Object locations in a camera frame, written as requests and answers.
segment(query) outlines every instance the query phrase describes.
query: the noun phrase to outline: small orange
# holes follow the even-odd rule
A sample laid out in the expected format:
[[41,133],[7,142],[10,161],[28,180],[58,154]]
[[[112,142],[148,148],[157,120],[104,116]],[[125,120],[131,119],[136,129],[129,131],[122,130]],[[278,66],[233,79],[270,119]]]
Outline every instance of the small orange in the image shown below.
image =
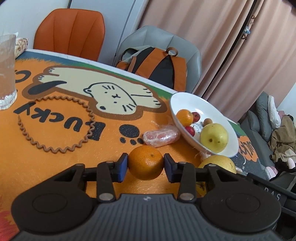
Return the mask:
[[154,147],[136,147],[128,155],[128,169],[140,180],[155,179],[163,171],[163,156]]
[[189,110],[179,110],[176,117],[184,127],[193,123],[193,114]]

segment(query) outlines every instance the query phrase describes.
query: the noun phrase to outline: glass cup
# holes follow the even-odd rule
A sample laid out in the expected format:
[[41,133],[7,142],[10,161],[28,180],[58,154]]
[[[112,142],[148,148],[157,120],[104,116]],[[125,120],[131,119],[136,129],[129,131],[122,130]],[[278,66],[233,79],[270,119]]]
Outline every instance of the glass cup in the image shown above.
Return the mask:
[[17,98],[15,41],[14,34],[0,36],[0,110],[8,109]]

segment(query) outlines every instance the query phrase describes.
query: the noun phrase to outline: fruit bowl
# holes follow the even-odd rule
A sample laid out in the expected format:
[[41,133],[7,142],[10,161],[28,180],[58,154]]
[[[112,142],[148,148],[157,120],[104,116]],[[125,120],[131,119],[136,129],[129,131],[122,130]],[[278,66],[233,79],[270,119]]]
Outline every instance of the fruit bowl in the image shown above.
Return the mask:
[[[176,117],[177,112],[181,109],[197,112],[200,115],[200,120],[194,123],[194,129],[196,130],[194,136],[188,133]],[[210,155],[223,155],[227,157],[233,157],[237,154],[239,143],[234,129],[227,118],[206,100],[190,93],[178,92],[173,94],[170,98],[170,110],[172,112],[174,124],[180,130],[183,138],[197,150]],[[221,124],[228,132],[228,143],[225,149],[219,153],[212,152],[199,142],[199,132],[197,129],[202,129],[202,123],[206,118],[210,118],[213,123]]]

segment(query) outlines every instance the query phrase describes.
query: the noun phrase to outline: backpack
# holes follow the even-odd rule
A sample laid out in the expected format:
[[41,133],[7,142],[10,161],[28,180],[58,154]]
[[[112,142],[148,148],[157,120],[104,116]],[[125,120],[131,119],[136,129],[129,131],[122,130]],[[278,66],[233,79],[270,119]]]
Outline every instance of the backpack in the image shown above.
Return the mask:
[[141,46],[125,50],[117,68],[137,74],[162,84],[175,91],[185,92],[187,65],[186,60],[177,57],[178,51],[169,47],[167,50],[151,46]]

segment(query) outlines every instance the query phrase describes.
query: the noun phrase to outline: gray sofa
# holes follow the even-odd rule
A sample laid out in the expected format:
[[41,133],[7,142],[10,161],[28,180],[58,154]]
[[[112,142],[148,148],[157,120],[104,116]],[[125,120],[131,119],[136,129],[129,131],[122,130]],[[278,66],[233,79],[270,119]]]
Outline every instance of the gray sofa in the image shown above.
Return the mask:
[[247,112],[246,118],[241,123],[241,128],[249,137],[259,161],[265,167],[274,166],[269,156],[272,151],[267,142],[270,141],[273,129],[267,111],[268,94],[262,92],[253,107]]

